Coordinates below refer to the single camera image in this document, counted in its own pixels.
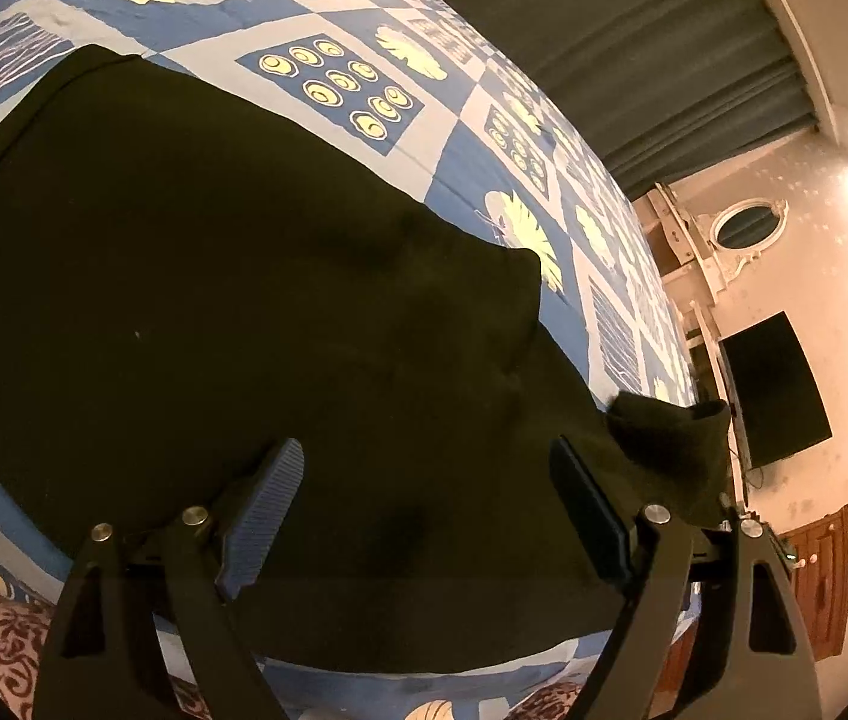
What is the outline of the black pants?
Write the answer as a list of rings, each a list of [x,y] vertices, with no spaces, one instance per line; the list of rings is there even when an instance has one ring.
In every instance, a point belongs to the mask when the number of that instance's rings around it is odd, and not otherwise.
[[[294,122],[86,47],[0,125],[0,486],[60,551],[303,480],[235,617],[301,667],[497,665],[618,616],[549,477],[715,525],[718,458],[596,408],[541,265]]]

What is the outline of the wooden cabinet door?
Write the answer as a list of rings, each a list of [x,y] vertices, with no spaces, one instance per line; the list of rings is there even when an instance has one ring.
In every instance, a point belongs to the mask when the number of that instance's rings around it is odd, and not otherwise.
[[[842,653],[848,621],[848,505],[782,535],[814,660]]]

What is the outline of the white wooden dresser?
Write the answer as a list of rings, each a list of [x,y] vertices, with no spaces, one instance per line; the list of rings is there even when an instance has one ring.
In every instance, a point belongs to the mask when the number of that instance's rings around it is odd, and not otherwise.
[[[720,330],[712,309],[726,288],[723,270],[709,239],[696,220],[682,211],[668,185],[657,184],[643,197],[652,210],[643,232],[660,271],[663,289],[684,333],[689,367],[699,400],[723,400],[730,410],[728,426],[728,481],[738,509],[748,504],[746,460],[748,447],[739,438],[736,390],[725,366]]]

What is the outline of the oval white framed mirror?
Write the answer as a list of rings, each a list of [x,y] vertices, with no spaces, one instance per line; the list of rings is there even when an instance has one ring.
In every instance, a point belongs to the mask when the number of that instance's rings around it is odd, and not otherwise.
[[[790,207],[785,200],[739,200],[710,224],[709,239],[720,265],[739,271],[782,238]]]

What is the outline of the dark green curtain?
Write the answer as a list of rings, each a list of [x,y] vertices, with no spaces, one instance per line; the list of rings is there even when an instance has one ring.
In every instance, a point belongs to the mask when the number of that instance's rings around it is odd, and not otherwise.
[[[766,0],[444,0],[577,128],[629,199],[816,125]]]

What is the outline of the blue patterned bedspread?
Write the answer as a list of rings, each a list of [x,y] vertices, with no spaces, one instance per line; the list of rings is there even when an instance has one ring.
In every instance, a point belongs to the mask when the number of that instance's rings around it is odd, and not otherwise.
[[[541,319],[598,408],[623,390],[694,403],[676,310],[636,211],[559,107],[442,0],[0,0],[0,122],[89,44],[302,114],[308,130],[445,220],[533,250]],[[37,667],[27,650],[43,631],[14,618],[56,601],[68,562],[0,488],[0,600],[14,603],[0,634],[27,635],[8,642],[0,695],[22,718]],[[548,689],[580,689],[609,631],[567,635],[458,674],[265,668],[303,688],[292,718],[512,718]]]

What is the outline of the black wall television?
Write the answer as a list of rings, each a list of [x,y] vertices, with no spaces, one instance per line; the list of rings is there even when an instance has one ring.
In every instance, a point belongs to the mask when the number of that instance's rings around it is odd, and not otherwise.
[[[832,437],[813,369],[785,312],[720,344],[743,419],[753,468],[771,465]]]

